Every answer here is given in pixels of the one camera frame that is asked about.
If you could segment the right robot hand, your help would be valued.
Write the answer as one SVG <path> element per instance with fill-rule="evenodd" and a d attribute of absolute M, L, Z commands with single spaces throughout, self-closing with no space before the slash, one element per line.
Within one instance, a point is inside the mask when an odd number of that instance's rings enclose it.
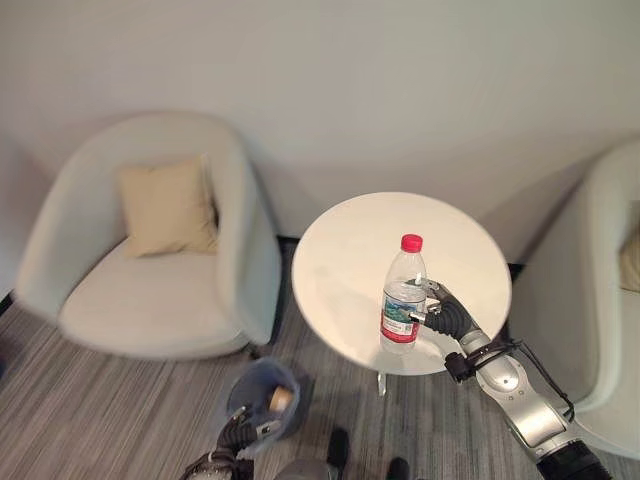
<path fill-rule="evenodd" d="M 433 303 L 424 312 L 411 311 L 408 319 L 460 342 L 469 332 L 480 330 L 464 305 L 442 283 L 424 282 L 426 297 Z"/>

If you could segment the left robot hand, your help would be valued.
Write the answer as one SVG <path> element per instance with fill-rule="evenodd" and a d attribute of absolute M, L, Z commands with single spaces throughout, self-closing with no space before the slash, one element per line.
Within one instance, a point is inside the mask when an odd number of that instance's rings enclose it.
<path fill-rule="evenodd" d="M 282 422 L 278 419 L 267 420 L 256 424 L 253 409 L 250 405 L 238 408 L 222 428 L 216 448 L 229 450 L 234 455 L 240 451 L 261 442 L 281 429 Z"/>

